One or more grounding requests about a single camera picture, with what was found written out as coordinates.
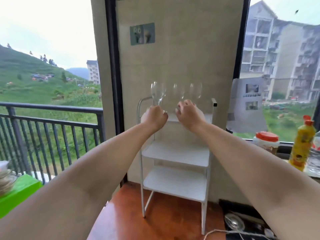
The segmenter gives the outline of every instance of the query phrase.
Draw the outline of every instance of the cable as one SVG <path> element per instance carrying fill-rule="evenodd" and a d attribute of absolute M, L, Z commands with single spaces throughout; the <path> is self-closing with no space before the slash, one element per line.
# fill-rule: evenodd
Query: cable
<path fill-rule="evenodd" d="M 240 232 L 240 231 L 217 230 L 217 229 L 214 229 L 214 230 L 208 232 L 208 233 L 205 235 L 205 237 L 204 237 L 203 240 L 206 240 L 207 236 L 210 235 L 210 234 L 212 234 L 212 233 L 214 233 L 214 232 L 225 232 L 226 234 L 238 233 L 238 234 L 240 235 L 240 237 L 242 238 L 242 240 L 244 240 L 244 239 L 243 239 L 243 237 L 242 237 L 241 234 L 243 234 L 243 235 L 249 235 L 249 236 L 253 236 L 253 237 L 263 237 L 263 238 L 266 238 L 266 239 L 268 239 L 268 240 L 272 240 L 272 239 L 270 239 L 270 238 L 267 238 L 267 237 L 266 237 L 265 235 L 263 235 L 263 234 L 250 233 L 250 232 Z"/>

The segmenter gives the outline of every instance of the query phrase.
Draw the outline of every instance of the yellow bottle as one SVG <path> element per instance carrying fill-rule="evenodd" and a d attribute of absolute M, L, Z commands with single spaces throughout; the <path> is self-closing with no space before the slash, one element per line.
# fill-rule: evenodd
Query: yellow bottle
<path fill-rule="evenodd" d="M 313 137 L 316 133 L 313 121 L 308 115 L 303 116 L 304 125 L 298 128 L 297 137 L 291 150 L 289 163 L 300 171 L 304 170 Z"/>

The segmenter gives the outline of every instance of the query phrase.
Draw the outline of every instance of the person's left hand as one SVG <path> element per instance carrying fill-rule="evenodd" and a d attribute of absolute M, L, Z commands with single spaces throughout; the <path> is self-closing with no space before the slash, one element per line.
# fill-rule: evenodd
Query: person's left hand
<path fill-rule="evenodd" d="M 167 120 L 168 114 L 159 105 L 151 106 L 141 117 L 141 123 L 150 125 L 154 133 L 160 130 Z"/>

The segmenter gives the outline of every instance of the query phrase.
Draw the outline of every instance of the wooden floor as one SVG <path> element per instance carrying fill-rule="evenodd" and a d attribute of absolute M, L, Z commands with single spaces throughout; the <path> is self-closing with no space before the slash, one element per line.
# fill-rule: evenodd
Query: wooden floor
<path fill-rule="evenodd" d="M 145 190 L 145 204 L 150 195 Z M 224 230 L 222 209 L 208 204 L 206 232 Z M 140 185 L 126 183 L 102 210 L 88 240 L 199 240 L 201 203 L 155 192 L 146 218 L 141 212 Z M 213 233 L 208 240 L 225 240 L 224 233 Z"/>

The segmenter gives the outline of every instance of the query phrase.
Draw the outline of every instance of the white poster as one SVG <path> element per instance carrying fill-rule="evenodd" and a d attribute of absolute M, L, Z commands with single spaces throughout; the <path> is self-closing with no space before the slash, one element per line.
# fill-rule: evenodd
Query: white poster
<path fill-rule="evenodd" d="M 267 130 L 262 114 L 263 78 L 234 79 L 226 128 L 235 133 Z"/>

